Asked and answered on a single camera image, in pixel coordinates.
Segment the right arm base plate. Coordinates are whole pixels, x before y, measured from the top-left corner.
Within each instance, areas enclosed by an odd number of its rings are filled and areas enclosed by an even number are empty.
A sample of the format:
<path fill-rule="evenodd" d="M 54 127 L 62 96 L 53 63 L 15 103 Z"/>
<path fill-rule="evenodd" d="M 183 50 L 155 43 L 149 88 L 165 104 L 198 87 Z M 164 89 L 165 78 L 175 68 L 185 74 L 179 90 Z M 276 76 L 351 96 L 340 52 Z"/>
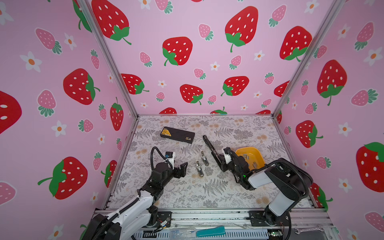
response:
<path fill-rule="evenodd" d="M 252 227 L 288 227 L 292 223 L 288 213 L 283 213 L 280 217 L 264 211 L 249 211 L 248 214 L 247 220 Z"/>

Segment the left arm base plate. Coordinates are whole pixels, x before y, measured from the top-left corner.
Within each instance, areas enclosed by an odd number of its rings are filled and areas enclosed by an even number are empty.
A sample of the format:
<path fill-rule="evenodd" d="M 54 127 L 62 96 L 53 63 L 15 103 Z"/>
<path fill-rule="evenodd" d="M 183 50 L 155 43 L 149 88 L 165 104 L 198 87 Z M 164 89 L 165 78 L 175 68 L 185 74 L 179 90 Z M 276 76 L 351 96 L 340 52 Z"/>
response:
<path fill-rule="evenodd" d="M 171 226 L 172 212 L 160 211 L 151 214 L 150 221 L 146 225 L 148 228 L 157 228 L 162 223 L 167 222 L 165 226 L 168 228 Z"/>

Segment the black stapler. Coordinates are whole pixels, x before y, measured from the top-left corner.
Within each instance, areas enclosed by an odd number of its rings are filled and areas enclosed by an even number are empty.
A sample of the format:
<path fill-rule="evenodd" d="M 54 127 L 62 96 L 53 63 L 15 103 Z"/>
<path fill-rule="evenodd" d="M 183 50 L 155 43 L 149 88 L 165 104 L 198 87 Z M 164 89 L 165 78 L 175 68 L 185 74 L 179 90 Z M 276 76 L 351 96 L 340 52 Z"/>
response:
<path fill-rule="evenodd" d="M 216 151 L 216 149 L 214 148 L 214 146 L 213 146 L 212 143 L 209 141 L 209 139 L 208 139 L 208 137 L 207 137 L 206 135 L 203 135 L 203 140 L 204 140 L 204 142 L 206 143 L 206 145 L 208 146 L 208 148 L 210 149 L 212 156 L 214 157 L 216 163 L 217 163 L 218 166 L 219 166 L 219 160 L 220 160 L 220 159 L 225 159 L 225 158 L 224 158 L 224 155 L 223 155 L 223 154 L 218 154 L 218 152 Z"/>

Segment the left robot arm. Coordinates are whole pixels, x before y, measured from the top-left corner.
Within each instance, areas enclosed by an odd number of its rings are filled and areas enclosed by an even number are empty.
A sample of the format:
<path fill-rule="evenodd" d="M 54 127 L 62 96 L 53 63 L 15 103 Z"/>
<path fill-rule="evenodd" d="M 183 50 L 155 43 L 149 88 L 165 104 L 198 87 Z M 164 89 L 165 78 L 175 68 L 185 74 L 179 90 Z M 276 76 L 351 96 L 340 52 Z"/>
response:
<path fill-rule="evenodd" d="M 137 190 L 137 196 L 108 215 L 93 217 L 83 234 L 83 240 L 129 240 L 143 227 L 156 226 L 155 233 L 166 226 L 166 222 L 158 222 L 159 209 L 155 203 L 172 179 L 186 176 L 188 163 L 176 167 L 174 152 L 166 152 L 161 157 L 163 161 L 156 165 L 153 157 L 150 157 L 152 172 L 146 183 Z"/>

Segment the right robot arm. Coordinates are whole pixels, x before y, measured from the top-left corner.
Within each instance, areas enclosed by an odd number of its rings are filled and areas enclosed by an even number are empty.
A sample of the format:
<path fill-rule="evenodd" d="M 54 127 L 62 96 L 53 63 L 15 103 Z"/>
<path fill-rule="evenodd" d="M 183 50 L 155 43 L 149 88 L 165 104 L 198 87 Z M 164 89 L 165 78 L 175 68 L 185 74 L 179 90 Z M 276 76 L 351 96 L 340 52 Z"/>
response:
<path fill-rule="evenodd" d="M 223 149 L 223 152 L 218 154 L 212 150 L 212 156 L 222 172 L 230 171 L 236 183 L 245 190 L 253 191 L 271 183 L 279 189 L 280 192 L 267 205 L 262 215 L 268 225 L 276 225 L 284 214 L 308 197 L 313 178 L 286 159 L 279 158 L 260 169 L 250 170 L 244 157 L 237 155 L 230 148 Z"/>

